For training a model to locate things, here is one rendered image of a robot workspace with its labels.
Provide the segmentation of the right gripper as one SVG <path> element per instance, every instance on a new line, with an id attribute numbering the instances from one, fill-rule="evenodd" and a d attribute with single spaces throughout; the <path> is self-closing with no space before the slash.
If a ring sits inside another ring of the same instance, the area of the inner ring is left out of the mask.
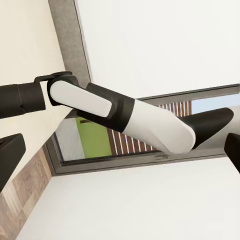
<path id="1" fill-rule="evenodd" d="M 18 84 L 0 85 L 0 119 L 24 114 Z"/>

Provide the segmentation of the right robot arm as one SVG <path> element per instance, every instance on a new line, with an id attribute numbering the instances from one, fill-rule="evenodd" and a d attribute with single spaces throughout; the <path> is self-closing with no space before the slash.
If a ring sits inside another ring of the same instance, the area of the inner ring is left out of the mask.
<path id="1" fill-rule="evenodd" d="M 0 119 L 46 110 L 40 82 L 47 82 L 52 106 L 142 141 L 163 153 L 181 156 L 191 150 L 224 149 L 228 134 L 240 135 L 240 105 L 188 116 L 137 100 L 89 82 L 79 86 L 71 71 L 37 76 L 34 82 L 0 85 Z"/>

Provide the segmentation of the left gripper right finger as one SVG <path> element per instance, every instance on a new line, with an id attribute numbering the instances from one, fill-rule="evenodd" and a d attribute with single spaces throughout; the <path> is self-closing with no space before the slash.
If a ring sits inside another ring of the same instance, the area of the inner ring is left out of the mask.
<path id="1" fill-rule="evenodd" d="M 231 132 L 227 135 L 224 151 L 240 173 L 240 134 Z"/>

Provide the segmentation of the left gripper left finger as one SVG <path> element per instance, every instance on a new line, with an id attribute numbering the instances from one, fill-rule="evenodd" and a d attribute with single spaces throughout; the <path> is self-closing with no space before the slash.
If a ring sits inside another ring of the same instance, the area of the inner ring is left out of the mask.
<path id="1" fill-rule="evenodd" d="M 0 193 L 26 152 L 21 133 L 0 139 Z"/>

